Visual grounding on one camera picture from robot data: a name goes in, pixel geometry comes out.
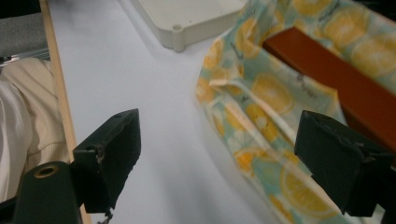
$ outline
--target white plastic tray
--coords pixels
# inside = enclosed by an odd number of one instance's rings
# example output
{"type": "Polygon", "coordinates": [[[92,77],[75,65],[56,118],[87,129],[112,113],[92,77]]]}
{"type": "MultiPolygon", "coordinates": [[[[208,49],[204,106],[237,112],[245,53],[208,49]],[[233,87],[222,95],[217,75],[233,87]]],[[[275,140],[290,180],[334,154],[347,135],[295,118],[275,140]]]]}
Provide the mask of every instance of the white plastic tray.
{"type": "Polygon", "coordinates": [[[130,0],[161,44],[177,52],[219,35],[247,0],[130,0]]]}

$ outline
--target wooden board edge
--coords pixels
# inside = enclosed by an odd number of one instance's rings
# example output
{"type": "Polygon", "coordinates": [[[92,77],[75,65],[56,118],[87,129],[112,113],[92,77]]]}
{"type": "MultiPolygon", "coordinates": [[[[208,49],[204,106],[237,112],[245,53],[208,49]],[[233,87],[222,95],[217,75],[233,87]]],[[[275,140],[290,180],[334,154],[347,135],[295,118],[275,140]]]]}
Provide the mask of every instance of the wooden board edge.
{"type": "MultiPolygon", "coordinates": [[[[73,127],[73,120],[70,113],[67,91],[64,85],[64,72],[62,70],[61,59],[59,56],[58,45],[56,43],[55,31],[50,16],[48,0],[40,0],[41,13],[43,16],[44,28],[46,31],[47,43],[49,46],[49,56],[52,65],[52,73],[55,78],[55,86],[58,92],[59,107],[64,125],[64,135],[69,152],[70,161],[73,161],[73,149],[77,146],[76,135],[73,127]]],[[[86,213],[84,205],[80,208],[82,222],[92,224],[91,216],[86,213]]]]}

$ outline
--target metal ring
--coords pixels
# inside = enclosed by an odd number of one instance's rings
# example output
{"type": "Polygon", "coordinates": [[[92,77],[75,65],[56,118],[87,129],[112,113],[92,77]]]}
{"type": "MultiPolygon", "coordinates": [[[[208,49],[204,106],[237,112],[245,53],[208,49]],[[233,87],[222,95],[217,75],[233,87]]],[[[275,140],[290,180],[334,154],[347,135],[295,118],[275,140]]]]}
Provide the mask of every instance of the metal ring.
{"type": "Polygon", "coordinates": [[[35,172],[35,178],[41,179],[54,175],[59,171],[57,165],[47,165],[35,172]]]}

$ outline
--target white tabletop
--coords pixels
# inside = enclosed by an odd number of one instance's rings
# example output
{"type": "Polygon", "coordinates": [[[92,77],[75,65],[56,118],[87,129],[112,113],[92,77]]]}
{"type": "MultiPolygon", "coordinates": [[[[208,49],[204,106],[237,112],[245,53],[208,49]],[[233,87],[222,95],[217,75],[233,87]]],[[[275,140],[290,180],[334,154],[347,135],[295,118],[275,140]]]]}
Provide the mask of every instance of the white tabletop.
{"type": "Polygon", "coordinates": [[[78,143],[139,108],[142,153],[112,223],[276,223],[194,98],[213,38],[175,53],[119,1],[49,1],[78,143]]]}

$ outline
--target patterned cloth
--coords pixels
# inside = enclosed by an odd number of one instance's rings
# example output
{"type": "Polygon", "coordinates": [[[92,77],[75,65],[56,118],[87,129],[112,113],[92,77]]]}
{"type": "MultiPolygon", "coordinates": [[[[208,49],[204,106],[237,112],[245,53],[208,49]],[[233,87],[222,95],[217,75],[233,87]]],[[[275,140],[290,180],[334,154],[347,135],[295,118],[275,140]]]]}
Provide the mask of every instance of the patterned cloth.
{"type": "Polygon", "coordinates": [[[241,173],[284,223],[360,223],[343,216],[294,155],[302,110],[343,123],[337,91],[262,49],[298,27],[396,94],[396,26],[347,0],[250,0],[206,54],[196,96],[241,173]]]}

